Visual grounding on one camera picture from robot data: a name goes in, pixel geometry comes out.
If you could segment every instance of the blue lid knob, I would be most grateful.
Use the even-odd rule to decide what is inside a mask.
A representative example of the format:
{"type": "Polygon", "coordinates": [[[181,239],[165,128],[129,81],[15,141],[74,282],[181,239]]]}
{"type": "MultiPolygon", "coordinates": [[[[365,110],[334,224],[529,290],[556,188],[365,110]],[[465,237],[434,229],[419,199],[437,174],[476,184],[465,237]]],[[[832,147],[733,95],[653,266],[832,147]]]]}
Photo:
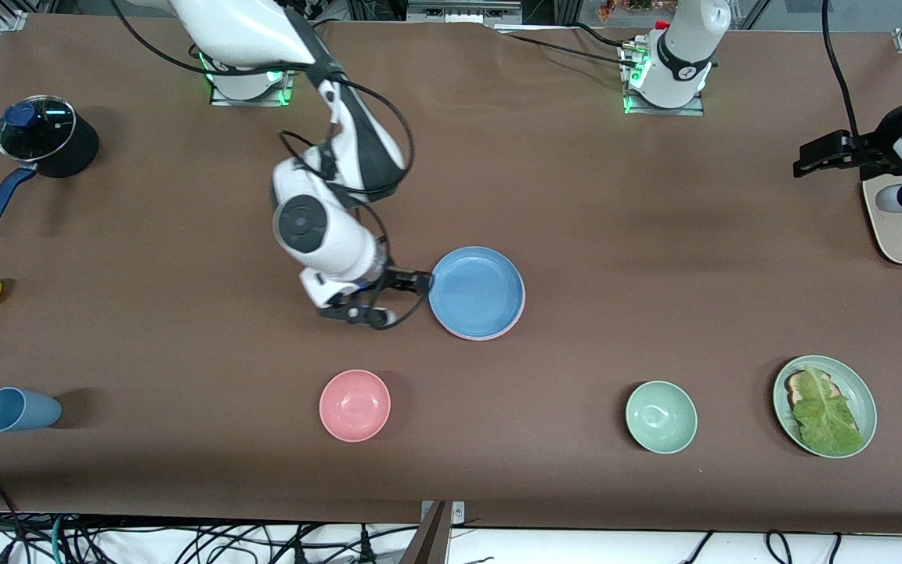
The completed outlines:
{"type": "Polygon", "coordinates": [[[11,125],[14,128],[29,128],[30,125],[33,125],[33,122],[37,121],[37,111],[32,103],[24,101],[24,103],[7,107],[2,118],[7,125],[11,125]]]}

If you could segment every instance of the blue plate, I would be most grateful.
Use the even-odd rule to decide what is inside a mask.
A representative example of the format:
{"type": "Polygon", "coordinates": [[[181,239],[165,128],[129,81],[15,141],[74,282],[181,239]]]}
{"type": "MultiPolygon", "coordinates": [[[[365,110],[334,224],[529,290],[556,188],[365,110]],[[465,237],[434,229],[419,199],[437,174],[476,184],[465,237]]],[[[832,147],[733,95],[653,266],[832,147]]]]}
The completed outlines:
{"type": "Polygon", "coordinates": [[[524,311],[524,281],[513,263],[487,247],[462,247],[434,268],[430,307],[462,339],[494,339],[524,311]]]}

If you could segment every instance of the green plate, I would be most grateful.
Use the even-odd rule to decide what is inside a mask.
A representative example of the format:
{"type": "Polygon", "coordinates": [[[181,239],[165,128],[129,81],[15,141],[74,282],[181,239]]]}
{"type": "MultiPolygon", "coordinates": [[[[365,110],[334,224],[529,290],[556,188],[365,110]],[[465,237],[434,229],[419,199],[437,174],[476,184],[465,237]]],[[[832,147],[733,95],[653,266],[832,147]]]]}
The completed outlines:
{"type": "Polygon", "coordinates": [[[854,457],[855,454],[861,453],[865,447],[872,442],[873,436],[876,435],[876,401],[872,399],[872,392],[869,392],[869,386],[865,385],[865,381],[859,378],[855,371],[848,368],[847,365],[838,360],[826,356],[800,356],[785,365],[778,374],[778,378],[774,379],[774,391],[772,392],[772,401],[774,403],[774,414],[778,416],[781,427],[795,440],[796,445],[803,449],[816,454],[818,457],[826,458],[848,458],[854,457]],[[799,439],[799,422],[792,415],[792,406],[788,404],[788,389],[785,386],[788,376],[796,372],[804,371],[806,368],[817,368],[818,371],[830,374],[831,381],[837,385],[848,399],[848,408],[855,417],[855,424],[862,432],[862,447],[855,450],[854,453],[845,454],[842,457],[830,456],[830,454],[821,454],[816,450],[810,449],[803,445],[799,439]]]}
{"type": "Polygon", "coordinates": [[[698,412],[683,389],[664,381],[645,382],[626,404],[633,438],[657,454],[679,453],[698,431],[698,412]]]}

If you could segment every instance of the plate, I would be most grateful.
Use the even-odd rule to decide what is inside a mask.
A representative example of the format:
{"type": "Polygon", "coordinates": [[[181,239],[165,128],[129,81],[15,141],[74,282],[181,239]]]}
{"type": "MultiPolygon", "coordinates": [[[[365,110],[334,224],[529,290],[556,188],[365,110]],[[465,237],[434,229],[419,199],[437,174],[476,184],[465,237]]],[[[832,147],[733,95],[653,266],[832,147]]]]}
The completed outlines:
{"type": "Polygon", "coordinates": [[[462,247],[434,267],[430,308],[437,321],[462,339],[494,339],[524,311],[524,281],[513,263],[487,247],[462,247]]]}
{"type": "Polygon", "coordinates": [[[795,440],[796,445],[801,446],[804,450],[816,454],[818,457],[824,458],[848,458],[854,457],[855,454],[861,453],[865,447],[872,442],[873,436],[876,435],[876,401],[872,399],[872,392],[869,392],[869,386],[865,385],[865,381],[859,378],[855,371],[852,371],[847,364],[834,360],[827,356],[800,356],[785,365],[778,374],[778,378],[774,379],[774,390],[772,392],[772,401],[774,404],[774,414],[778,416],[781,428],[788,433],[788,436],[795,440]],[[862,433],[862,447],[855,450],[854,453],[845,454],[842,457],[831,456],[830,454],[820,454],[816,450],[810,449],[803,445],[799,439],[799,422],[792,415],[792,406],[788,404],[788,389],[785,388],[785,381],[788,376],[796,372],[804,371],[806,368],[816,368],[818,371],[830,374],[830,379],[837,385],[848,399],[848,408],[855,417],[855,424],[858,425],[858,431],[862,433]]]}
{"type": "Polygon", "coordinates": [[[391,397],[385,382],[369,371],[337,374],[319,397],[323,426],[345,443],[360,443],[378,435],[390,410],[391,397]]]}
{"type": "Polygon", "coordinates": [[[633,439],[657,454],[687,449],[698,431],[695,403],[680,386],[650,381],[636,388],[626,403],[626,425],[633,439]]]}

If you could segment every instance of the blue cup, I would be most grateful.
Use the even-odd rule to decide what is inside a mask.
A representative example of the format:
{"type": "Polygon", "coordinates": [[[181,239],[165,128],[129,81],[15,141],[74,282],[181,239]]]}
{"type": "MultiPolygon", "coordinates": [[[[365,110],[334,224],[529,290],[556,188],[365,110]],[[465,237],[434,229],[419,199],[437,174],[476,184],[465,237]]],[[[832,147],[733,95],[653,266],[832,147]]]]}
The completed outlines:
{"type": "Polygon", "coordinates": [[[30,431],[54,425],[61,417],[61,403],[28,389],[0,389],[0,432],[30,431]]]}

